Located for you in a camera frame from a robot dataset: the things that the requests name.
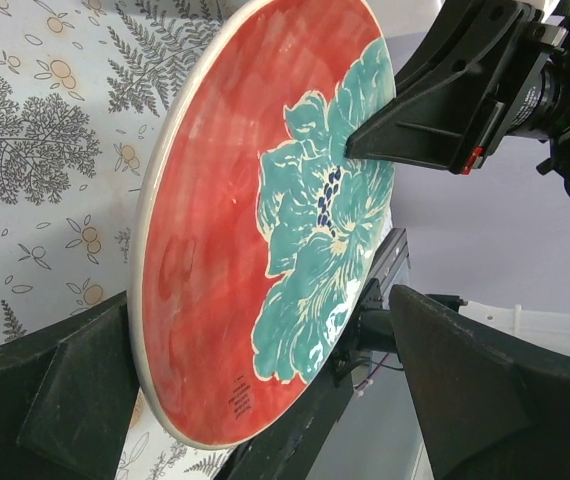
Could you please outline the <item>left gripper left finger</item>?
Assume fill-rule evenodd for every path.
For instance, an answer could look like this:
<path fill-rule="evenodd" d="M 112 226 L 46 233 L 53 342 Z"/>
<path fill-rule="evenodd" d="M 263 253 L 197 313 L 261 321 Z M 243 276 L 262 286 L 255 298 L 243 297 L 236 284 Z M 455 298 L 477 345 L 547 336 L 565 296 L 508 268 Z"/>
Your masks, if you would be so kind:
<path fill-rule="evenodd" d="M 0 346 L 0 479 L 112 479 L 139 381 L 127 299 Z"/>

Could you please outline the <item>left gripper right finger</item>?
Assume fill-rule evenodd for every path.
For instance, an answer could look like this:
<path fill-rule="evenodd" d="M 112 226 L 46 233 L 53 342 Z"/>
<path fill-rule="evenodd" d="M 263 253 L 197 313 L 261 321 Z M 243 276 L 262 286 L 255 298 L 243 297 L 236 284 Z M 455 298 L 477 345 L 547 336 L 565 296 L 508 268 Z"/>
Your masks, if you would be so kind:
<path fill-rule="evenodd" d="M 570 479 L 570 356 L 398 285 L 391 323 L 436 479 Z"/>

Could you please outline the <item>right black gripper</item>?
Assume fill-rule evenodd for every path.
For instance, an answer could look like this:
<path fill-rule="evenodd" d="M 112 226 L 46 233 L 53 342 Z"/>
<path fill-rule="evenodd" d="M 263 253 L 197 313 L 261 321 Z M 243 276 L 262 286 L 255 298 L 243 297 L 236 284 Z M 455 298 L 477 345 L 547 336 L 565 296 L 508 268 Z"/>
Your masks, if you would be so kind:
<path fill-rule="evenodd" d="M 518 1 L 445 1 L 395 75 L 396 97 L 347 140 L 346 156 L 447 168 L 482 165 L 512 128 L 565 28 Z"/>

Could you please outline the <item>large red teal plate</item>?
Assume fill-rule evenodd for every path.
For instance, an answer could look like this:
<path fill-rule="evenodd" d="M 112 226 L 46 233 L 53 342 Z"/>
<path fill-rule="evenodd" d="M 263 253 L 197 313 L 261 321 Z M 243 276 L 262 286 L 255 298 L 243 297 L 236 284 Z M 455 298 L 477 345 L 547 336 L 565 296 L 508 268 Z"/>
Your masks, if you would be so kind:
<path fill-rule="evenodd" d="M 328 360 L 394 184 L 346 143 L 394 95 L 364 1 L 247 2 L 191 70 L 144 176 L 127 294 L 141 387 L 173 437 L 241 444 Z"/>

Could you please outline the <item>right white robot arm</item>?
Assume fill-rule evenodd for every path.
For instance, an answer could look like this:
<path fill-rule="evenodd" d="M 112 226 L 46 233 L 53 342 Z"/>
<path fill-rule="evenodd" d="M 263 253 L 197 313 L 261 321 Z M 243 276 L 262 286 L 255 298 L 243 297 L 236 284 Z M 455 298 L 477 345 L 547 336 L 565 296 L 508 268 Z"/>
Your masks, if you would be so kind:
<path fill-rule="evenodd" d="M 551 25 L 525 1 L 445 2 L 347 156 L 466 174 L 503 138 L 525 137 L 549 144 L 537 170 L 570 197 L 570 1 L 558 7 Z"/>

